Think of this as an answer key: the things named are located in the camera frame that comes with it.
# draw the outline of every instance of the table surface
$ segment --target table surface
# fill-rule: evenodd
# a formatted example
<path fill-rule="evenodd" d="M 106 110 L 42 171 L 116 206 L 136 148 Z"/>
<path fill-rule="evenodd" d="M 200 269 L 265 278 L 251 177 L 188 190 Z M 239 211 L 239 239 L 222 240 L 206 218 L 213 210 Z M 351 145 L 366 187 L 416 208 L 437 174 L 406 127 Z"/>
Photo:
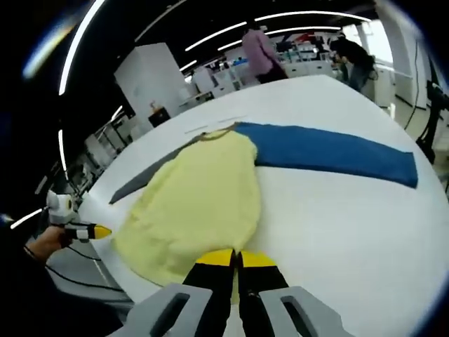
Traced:
<path fill-rule="evenodd" d="M 291 286 L 302 286 L 341 316 L 355 336 L 410 335 L 438 298 L 449 271 L 449 204 L 415 142 L 374 103 L 326 76 L 237 91 L 195 107 L 129 145 L 79 210 L 118 230 L 141 191 L 108 204 L 118 187 L 193 136 L 235 121 L 348 133 L 415 155 L 419 183 L 258 167 L 262 216 L 248 249 L 263 251 Z M 134 274 L 110 244 L 93 242 L 135 302 L 159 287 Z M 226 336 L 244 336 L 234 307 Z"/>

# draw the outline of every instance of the person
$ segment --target person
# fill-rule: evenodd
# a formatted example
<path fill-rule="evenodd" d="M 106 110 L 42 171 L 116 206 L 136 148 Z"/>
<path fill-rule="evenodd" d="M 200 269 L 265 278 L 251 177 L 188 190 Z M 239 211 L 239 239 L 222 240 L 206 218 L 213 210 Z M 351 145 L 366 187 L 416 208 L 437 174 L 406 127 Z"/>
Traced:
<path fill-rule="evenodd" d="M 64 233 L 50 226 L 23 246 L 15 230 L 0 227 L 2 336 L 103 337 L 123 326 L 112 307 L 60 291 L 47 273 L 45 263 L 63 248 Z"/>
<path fill-rule="evenodd" d="M 251 72 L 261 84 L 287 79 L 267 35 L 254 20 L 247 22 L 248 30 L 242 38 L 242 46 Z"/>
<path fill-rule="evenodd" d="M 355 91 L 360 92 L 374 69 L 373 57 L 368 55 L 361 46 L 346 39 L 345 35 L 340 36 L 336 41 L 332 41 L 329 47 L 335 52 L 335 60 L 342 64 L 342 69 L 345 68 L 343 69 L 344 73 L 347 73 L 346 64 L 348 62 L 353 65 L 351 74 L 344 77 L 344 82 Z"/>

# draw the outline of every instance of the floor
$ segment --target floor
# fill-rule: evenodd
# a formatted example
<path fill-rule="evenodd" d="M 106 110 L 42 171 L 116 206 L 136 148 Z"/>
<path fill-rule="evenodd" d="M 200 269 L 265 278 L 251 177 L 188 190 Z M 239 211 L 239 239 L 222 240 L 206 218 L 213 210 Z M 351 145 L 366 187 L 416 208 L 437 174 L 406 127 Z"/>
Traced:
<path fill-rule="evenodd" d="M 403 102 L 399 98 L 394 98 L 393 104 L 395 105 L 395 112 L 392 114 L 391 109 L 383 109 L 391 118 L 393 118 L 396 123 L 398 123 L 403 128 L 406 126 L 410 115 L 412 114 L 413 108 L 409 106 L 407 103 Z M 416 140 L 421 136 L 421 133 L 424 130 L 424 127 L 429 120 L 430 109 L 427 108 L 426 111 L 421 109 L 416 109 L 413 118 L 406 129 L 407 134 L 413 139 Z M 445 132 L 441 137 L 440 141 L 437 142 L 435 151 L 436 160 L 434 164 L 434 170 L 436 174 L 440 177 L 441 182 L 444 187 L 446 186 L 446 182 L 448 181 L 449 176 L 449 128 L 445 128 Z"/>

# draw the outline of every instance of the black cable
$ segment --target black cable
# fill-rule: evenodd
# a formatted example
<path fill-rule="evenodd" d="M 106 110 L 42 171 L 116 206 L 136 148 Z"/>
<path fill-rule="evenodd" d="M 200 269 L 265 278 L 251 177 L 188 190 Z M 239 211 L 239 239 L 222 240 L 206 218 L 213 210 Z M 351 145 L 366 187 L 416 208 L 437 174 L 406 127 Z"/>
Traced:
<path fill-rule="evenodd" d="M 410 124 L 410 121 L 413 118 L 413 115 L 415 114 L 416 111 L 416 106 L 418 104 L 418 97 L 420 95 L 420 85 L 419 85 L 419 81 L 418 81 L 418 64 L 417 64 L 417 58 L 418 58 L 418 40 L 416 40 L 416 49 L 415 49 L 415 71 L 416 71 L 416 98 L 415 98 L 415 106 L 413 107 L 413 111 L 412 114 L 410 115 L 410 118 L 408 119 L 408 122 L 406 124 L 406 127 L 404 128 L 404 130 L 407 130 L 408 128 L 408 124 Z"/>
<path fill-rule="evenodd" d="M 28 253 L 30 253 L 32 256 L 34 256 L 34 258 L 36 259 L 37 262 L 39 262 L 38 258 L 34 255 L 34 253 L 27 246 L 24 246 L 24 248 L 27 250 Z M 125 292 L 125 291 L 123 291 L 123 289 L 112 288 L 111 286 L 100 286 L 99 284 L 90 284 L 90 283 L 84 283 L 84 282 L 80 282 L 80 281 L 75 281 L 74 279 L 70 279 L 69 277 L 66 277 L 66 276 L 60 274 L 59 272 L 54 270 L 52 267 L 50 267 L 46 263 L 43 263 L 43 265 L 45 266 L 45 268 L 47 268 L 51 272 L 54 272 L 61 279 L 65 279 L 66 281 L 69 281 L 71 283 L 79 284 L 80 286 L 88 286 L 90 288 L 100 288 L 100 289 L 118 291 L 119 293 L 124 293 Z"/>
<path fill-rule="evenodd" d="M 87 258 L 87 259 L 89 259 L 89 260 L 93 260 L 93 261 L 101 261 L 100 258 L 93 258 L 93 257 L 91 257 L 91 256 L 84 255 L 82 252 L 77 251 L 75 248 L 72 248 L 71 246 L 68 246 L 67 248 L 70 249 L 71 251 L 74 251 L 74 252 L 77 253 L 78 255 L 83 256 L 84 258 Z"/>

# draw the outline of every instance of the ceiling light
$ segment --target ceiling light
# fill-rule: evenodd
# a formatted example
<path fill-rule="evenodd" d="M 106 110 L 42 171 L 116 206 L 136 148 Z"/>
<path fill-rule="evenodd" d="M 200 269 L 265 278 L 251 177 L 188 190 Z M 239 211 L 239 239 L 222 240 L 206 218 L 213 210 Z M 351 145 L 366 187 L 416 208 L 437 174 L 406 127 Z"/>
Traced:
<path fill-rule="evenodd" d="M 332 26 L 308 26 L 308 27 L 296 27 L 296 28 L 287 28 L 287 29 L 280 29 L 280 30 L 274 30 L 273 32 L 267 32 L 266 35 L 270 34 L 277 34 L 277 33 L 284 33 L 284 32 L 292 32 L 294 30 L 341 30 L 341 27 L 332 27 Z"/>
<path fill-rule="evenodd" d="M 65 59 L 64 67 L 62 68 L 61 82 L 59 85 L 60 95 L 62 95 L 65 92 L 65 87 L 67 86 L 67 79 L 70 73 L 70 67 L 72 66 L 72 62 L 75 57 L 75 53 L 78 48 L 79 42 L 81 41 L 81 38 L 83 37 L 84 32 L 87 29 L 87 26 L 89 26 L 89 23 L 91 23 L 93 16 L 98 12 L 101 5 L 103 5 L 105 1 L 106 0 L 96 0 L 93 3 L 93 5 L 89 8 L 83 21 L 81 21 L 81 24 L 79 25 L 79 28 L 75 33 L 72 44 L 70 45 L 69 48 L 69 52 L 67 53 L 67 57 Z"/>
<path fill-rule="evenodd" d="M 17 220 L 16 222 L 14 222 L 11 225 L 11 229 L 13 230 L 14 228 L 16 228 L 18 225 L 20 225 L 21 223 L 25 222 L 26 220 L 32 218 L 33 216 L 35 216 L 36 214 L 39 214 L 43 211 L 43 209 L 37 209 L 35 210 L 33 213 L 28 214 L 27 216 L 24 216 L 23 218 L 21 218 L 20 220 Z"/>
<path fill-rule="evenodd" d="M 238 27 L 241 27 L 241 26 L 244 26 L 244 25 L 246 25 L 246 22 L 240 22 L 237 25 L 234 25 L 234 26 L 231 26 L 231 27 L 228 27 L 228 28 L 224 28 L 224 29 L 220 30 L 219 32 L 213 33 L 213 34 L 209 35 L 208 37 L 205 37 L 204 39 L 199 40 L 198 42 L 192 44 L 191 46 L 187 47 L 185 49 L 185 51 L 190 51 L 193 48 L 195 48 L 196 46 L 199 46 L 200 44 L 202 44 L 203 42 L 206 42 L 207 40 L 210 40 L 210 39 L 212 39 L 214 37 L 217 37 L 220 34 L 228 32 L 229 30 L 232 30 L 234 28 L 238 28 Z"/>
<path fill-rule="evenodd" d="M 195 63 L 196 63 L 196 60 L 195 60 L 195 61 L 191 61 L 188 65 L 185 65 L 184 67 L 182 67 L 182 68 L 180 69 L 180 71 L 183 72 L 184 70 L 186 70 L 188 67 L 191 67 L 191 66 L 194 65 Z"/>
<path fill-rule="evenodd" d="M 58 140 L 59 140 L 59 154 L 61 156 L 62 169 L 64 170 L 65 178 L 69 180 L 69 177 L 67 176 L 67 167 L 65 165 L 64 144 L 62 143 L 62 129 L 60 129 L 58 132 Z"/>
<path fill-rule="evenodd" d="M 255 19 L 255 21 L 262 21 L 262 20 L 267 20 L 267 19 L 272 19 L 272 18 L 280 18 L 282 16 L 304 15 L 304 14 L 336 15 L 336 16 L 344 16 L 346 18 L 353 18 L 353 19 L 357 19 L 357 20 L 371 22 L 370 19 L 364 18 L 363 16 L 347 14 L 347 13 L 341 13 L 341 12 L 329 12 L 329 11 L 300 11 L 300 12 L 279 13 L 279 14 L 272 14 L 272 15 L 262 16 L 260 18 Z"/>
<path fill-rule="evenodd" d="M 232 42 L 231 44 L 227 44 L 226 46 L 223 46 L 223 47 L 219 47 L 219 48 L 218 48 L 218 51 L 222 51 L 223 49 L 226 49 L 226 48 L 235 46 L 236 44 L 241 44 L 241 40 Z"/>
<path fill-rule="evenodd" d="M 111 121 L 113 121 L 114 119 L 116 119 L 117 115 L 119 114 L 119 112 L 123 109 L 123 105 L 120 105 L 119 108 L 117 109 L 117 111 L 115 111 L 115 113 L 112 115 Z"/>

